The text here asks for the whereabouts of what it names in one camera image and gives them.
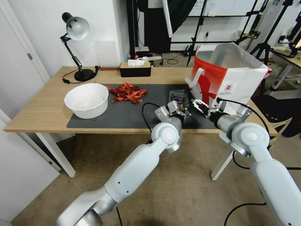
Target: black desk lamp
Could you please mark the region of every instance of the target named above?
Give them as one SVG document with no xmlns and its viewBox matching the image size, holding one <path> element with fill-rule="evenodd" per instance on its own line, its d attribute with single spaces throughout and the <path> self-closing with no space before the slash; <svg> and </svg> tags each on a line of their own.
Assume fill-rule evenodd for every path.
<svg viewBox="0 0 301 226">
<path fill-rule="evenodd" d="M 95 77 L 95 72 L 90 69 L 82 69 L 82 64 L 78 60 L 76 56 L 73 55 L 71 50 L 67 45 L 67 41 L 70 39 L 79 41 L 84 39 L 89 33 L 89 24 L 88 22 L 80 17 L 73 17 L 70 13 L 63 13 L 62 15 L 63 21 L 66 23 L 66 30 L 67 33 L 61 37 L 62 42 L 66 46 L 67 50 L 69 51 L 72 59 L 78 66 L 78 71 L 74 74 L 74 78 L 77 81 L 85 82 Z"/>
</svg>

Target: gray desk mat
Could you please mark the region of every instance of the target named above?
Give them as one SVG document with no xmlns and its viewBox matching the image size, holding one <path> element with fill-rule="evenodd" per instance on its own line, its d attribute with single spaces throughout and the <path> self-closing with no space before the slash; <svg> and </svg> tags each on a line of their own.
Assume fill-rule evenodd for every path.
<svg viewBox="0 0 301 226">
<path fill-rule="evenodd" d="M 81 119 L 75 114 L 72 115 L 67 124 L 67 128 L 147 128 L 142 117 L 141 108 L 143 103 L 151 102 L 159 106 L 167 106 L 169 102 L 169 91 L 174 89 L 187 89 L 185 84 L 134 84 L 138 85 L 140 89 L 146 89 L 147 94 L 141 98 L 142 104 L 132 104 L 131 101 L 114 102 L 111 101 L 116 97 L 109 93 L 108 108 L 100 116 L 93 119 Z M 111 89 L 118 87 L 117 84 L 109 84 Z M 153 105 L 146 105 L 144 107 L 145 117 L 153 128 L 160 120 L 155 115 L 157 108 Z M 214 125 L 191 104 L 189 106 L 191 116 L 188 117 L 183 129 L 214 129 Z"/>
</svg>

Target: crawfish pile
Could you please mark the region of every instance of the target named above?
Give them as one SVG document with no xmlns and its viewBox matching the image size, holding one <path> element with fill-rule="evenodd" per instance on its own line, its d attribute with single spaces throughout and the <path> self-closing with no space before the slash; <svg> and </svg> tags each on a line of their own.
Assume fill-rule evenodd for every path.
<svg viewBox="0 0 301 226">
<path fill-rule="evenodd" d="M 115 94 L 117 97 L 112 100 L 112 103 L 115 101 L 131 100 L 132 104 L 141 104 L 142 100 L 138 100 L 140 97 L 144 96 L 147 91 L 146 89 L 139 90 L 139 86 L 131 85 L 126 81 L 123 85 L 120 85 L 117 89 L 110 89 L 106 85 L 110 93 Z"/>
</svg>

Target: tissue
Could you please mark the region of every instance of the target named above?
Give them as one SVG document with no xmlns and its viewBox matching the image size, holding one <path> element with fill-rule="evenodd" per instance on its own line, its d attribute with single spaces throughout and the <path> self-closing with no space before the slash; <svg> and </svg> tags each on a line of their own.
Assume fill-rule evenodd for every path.
<svg viewBox="0 0 301 226">
<path fill-rule="evenodd" d="M 128 60 L 128 66 L 142 66 L 144 62 L 143 60 Z"/>
</svg>

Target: red and white bag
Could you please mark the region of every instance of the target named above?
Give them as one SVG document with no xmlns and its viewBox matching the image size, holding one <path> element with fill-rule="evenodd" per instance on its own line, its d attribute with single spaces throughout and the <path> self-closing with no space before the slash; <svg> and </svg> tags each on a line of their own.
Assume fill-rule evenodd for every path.
<svg viewBox="0 0 301 226">
<path fill-rule="evenodd" d="M 271 72 L 269 67 L 236 44 L 225 43 L 200 46 L 194 58 L 192 77 L 186 77 L 185 81 L 194 98 L 209 107 L 217 97 L 246 104 L 262 79 Z M 225 112 L 236 114 L 238 107 L 227 103 Z"/>
</svg>

